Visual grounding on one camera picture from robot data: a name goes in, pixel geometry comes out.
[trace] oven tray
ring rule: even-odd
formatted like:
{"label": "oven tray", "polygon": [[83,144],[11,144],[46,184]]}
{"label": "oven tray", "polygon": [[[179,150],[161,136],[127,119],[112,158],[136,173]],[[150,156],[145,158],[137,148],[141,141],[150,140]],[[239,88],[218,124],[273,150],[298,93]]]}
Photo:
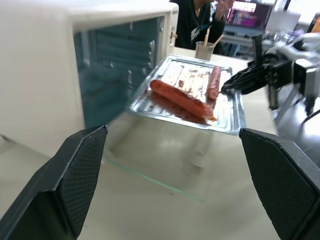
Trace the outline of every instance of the oven tray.
{"label": "oven tray", "polygon": [[[213,122],[197,118],[180,107],[175,106],[168,100],[153,93],[149,86],[152,80],[161,79],[180,89],[188,90],[194,97],[206,101],[205,94],[208,80],[214,67],[215,65],[209,61],[193,57],[168,56],[146,77],[133,96],[128,111],[141,117],[167,121],[197,129],[238,135],[240,129],[246,125],[240,92],[235,92],[234,95],[220,93],[216,102],[208,102],[214,108],[214,117],[218,119]],[[221,67],[220,90],[232,75],[231,67]],[[179,81],[184,81],[183,87],[179,87]]]}

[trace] table surface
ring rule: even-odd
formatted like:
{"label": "table surface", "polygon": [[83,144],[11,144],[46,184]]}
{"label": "table surface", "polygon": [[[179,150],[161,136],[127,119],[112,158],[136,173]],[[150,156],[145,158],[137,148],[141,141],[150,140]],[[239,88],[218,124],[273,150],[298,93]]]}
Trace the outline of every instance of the table surface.
{"label": "table surface", "polygon": [[[175,49],[176,55],[193,57],[195,52]],[[234,73],[247,67],[247,62],[213,55],[221,66],[232,66]],[[248,128],[275,133],[263,89],[243,96]],[[133,131],[114,147],[114,154],[132,158],[150,153],[181,158],[180,148],[190,147],[186,135],[175,133],[175,124],[142,120]],[[232,152],[226,154],[226,147]],[[141,144],[153,144],[143,153]],[[241,140],[221,135],[208,152],[216,163],[217,197],[199,202],[148,181],[110,163],[101,166],[98,184],[79,240],[278,240],[251,181]],[[34,172],[48,159],[20,144],[0,145],[0,217],[6,212]],[[234,181],[239,180],[237,188]]]}

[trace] cup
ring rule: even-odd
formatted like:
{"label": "cup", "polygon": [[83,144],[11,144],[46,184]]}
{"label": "cup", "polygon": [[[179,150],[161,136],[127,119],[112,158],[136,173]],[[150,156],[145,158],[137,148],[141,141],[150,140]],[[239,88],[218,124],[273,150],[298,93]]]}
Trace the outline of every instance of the cup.
{"label": "cup", "polygon": [[195,47],[195,58],[210,61],[212,54],[214,53],[215,45],[211,42],[208,42],[206,46],[205,42],[198,41],[196,42]]}

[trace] hot dog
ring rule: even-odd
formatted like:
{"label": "hot dog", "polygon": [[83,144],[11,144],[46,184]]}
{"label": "hot dog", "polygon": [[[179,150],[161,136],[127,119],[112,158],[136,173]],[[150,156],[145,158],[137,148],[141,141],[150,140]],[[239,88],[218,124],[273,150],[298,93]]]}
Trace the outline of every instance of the hot dog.
{"label": "hot dog", "polygon": [[210,75],[208,87],[206,90],[206,96],[209,99],[217,99],[219,95],[219,84],[221,77],[221,68],[215,66]]}
{"label": "hot dog", "polygon": [[150,83],[150,87],[155,93],[179,105],[189,113],[199,118],[211,121],[217,120],[214,117],[213,110],[209,105],[174,86],[171,86],[161,80],[155,79]]}

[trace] person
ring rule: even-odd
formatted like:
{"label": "person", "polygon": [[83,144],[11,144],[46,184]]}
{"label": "person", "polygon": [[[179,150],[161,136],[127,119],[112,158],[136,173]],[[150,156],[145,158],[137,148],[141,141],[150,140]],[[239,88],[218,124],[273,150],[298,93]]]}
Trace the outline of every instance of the person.
{"label": "person", "polygon": [[[175,46],[195,50],[196,42],[204,41],[210,26],[208,42],[214,43],[224,31],[226,13],[234,1],[219,0],[214,12],[211,5],[214,0],[170,0],[179,5]],[[220,52],[222,49],[216,47],[214,53]]]}

